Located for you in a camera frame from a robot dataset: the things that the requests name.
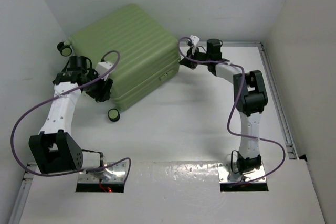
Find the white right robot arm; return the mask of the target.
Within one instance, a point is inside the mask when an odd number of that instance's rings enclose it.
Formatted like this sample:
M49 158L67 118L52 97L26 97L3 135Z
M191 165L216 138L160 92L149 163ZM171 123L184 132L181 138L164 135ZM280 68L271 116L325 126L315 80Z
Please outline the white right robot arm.
M205 52L200 52L198 43L200 39L191 35L179 39L187 40L189 49L180 64L190 69L198 65L206 65L214 76L222 78L233 85L234 105L228 123L231 122L233 112L239 112L241 133L240 146L237 152L235 173L245 174L259 169L261 154L259 150L259 124L261 115L268 103L267 92L261 71L246 72L240 65L232 63L222 56L222 41L209 39L206 42Z

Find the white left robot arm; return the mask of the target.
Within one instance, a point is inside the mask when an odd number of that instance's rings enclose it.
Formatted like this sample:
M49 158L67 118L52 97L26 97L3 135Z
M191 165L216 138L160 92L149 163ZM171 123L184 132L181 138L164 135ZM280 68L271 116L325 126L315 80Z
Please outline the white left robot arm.
M83 151L71 136L76 104L86 93L96 102L110 98L113 80L107 72L113 63L105 60L96 66L85 56L71 56L53 81L54 100L45 123L28 145L43 175L56 175L82 169Z

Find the green suitcase with blue lining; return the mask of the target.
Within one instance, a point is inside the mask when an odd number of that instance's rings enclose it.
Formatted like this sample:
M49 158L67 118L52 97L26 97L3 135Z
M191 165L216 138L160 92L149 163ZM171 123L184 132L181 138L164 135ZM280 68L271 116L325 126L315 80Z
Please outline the green suitcase with blue lining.
M179 71L177 39L137 4L128 4L71 34L57 45L64 57L75 54L117 63L108 111L112 122Z

